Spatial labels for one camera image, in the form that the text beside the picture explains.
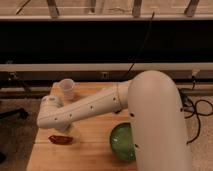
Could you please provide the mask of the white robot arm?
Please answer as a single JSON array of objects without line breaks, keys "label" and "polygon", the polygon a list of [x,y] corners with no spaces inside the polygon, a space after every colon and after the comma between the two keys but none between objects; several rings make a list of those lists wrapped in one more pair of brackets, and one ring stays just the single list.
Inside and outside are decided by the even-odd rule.
[{"label": "white robot arm", "polygon": [[75,121],[124,109],[130,115],[138,171],[193,171],[181,97],[174,81],[160,71],[144,71],[66,106],[47,95],[37,125],[63,131]]}]

